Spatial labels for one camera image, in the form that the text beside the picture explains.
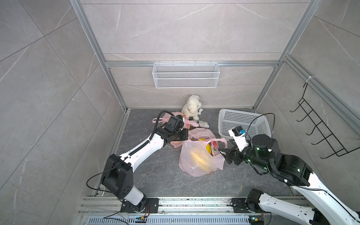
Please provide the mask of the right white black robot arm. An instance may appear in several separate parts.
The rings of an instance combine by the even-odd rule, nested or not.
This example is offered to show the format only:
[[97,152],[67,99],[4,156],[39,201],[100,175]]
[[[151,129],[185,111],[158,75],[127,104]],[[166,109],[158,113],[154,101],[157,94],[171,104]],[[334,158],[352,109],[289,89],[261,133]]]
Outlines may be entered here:
[[268,212],[285,217],[301,225],[358,225],[360,214],[339,200],[318,178],[312,168],[300,157],[282,154],[275,139],[256,135],[250,142],[245,135],[235,136],[236,145],[220,149],[226,162],[249,164],[262,175],[270,174],[276,180],[292,187],[305,197],[311,207],[289,203],[252,189],[246,206],[250,212]]

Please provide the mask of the yellow-green banana bunch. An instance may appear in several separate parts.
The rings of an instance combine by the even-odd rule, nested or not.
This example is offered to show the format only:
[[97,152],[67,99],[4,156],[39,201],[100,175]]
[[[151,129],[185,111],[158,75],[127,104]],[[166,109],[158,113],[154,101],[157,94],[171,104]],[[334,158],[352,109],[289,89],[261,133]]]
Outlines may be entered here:
[[[200,141],[203,141],[203,142],[206,142],[206,140],[203,139],[203,138],[200,138],[199,140],[200,140]],[[206,144],[206,150],[207,150],[207,152],[208,152],[210,155],[212,155],[212,149],[211,149],[211,146],[210,146],[209,143]]]
[[209,153],[205,153],[203,151],[197,152],[192,151],[190,155],[194,161],[194,163],[200,167],[202,170],[206,171],[207,173],[211,172],[212,165],[209,162],[211,155]]

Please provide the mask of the plain pink plastic bag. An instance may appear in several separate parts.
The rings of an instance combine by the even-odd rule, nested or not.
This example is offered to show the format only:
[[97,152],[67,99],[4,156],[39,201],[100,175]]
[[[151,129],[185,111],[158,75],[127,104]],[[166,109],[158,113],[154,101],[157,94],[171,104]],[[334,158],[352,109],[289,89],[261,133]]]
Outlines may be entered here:
[[193,177],[223,170],[225,159],[219,151],[221,147],[227,148],[227,140],[216,138],[211,130],[190,130],[188,140],[181,145],[180,169]]

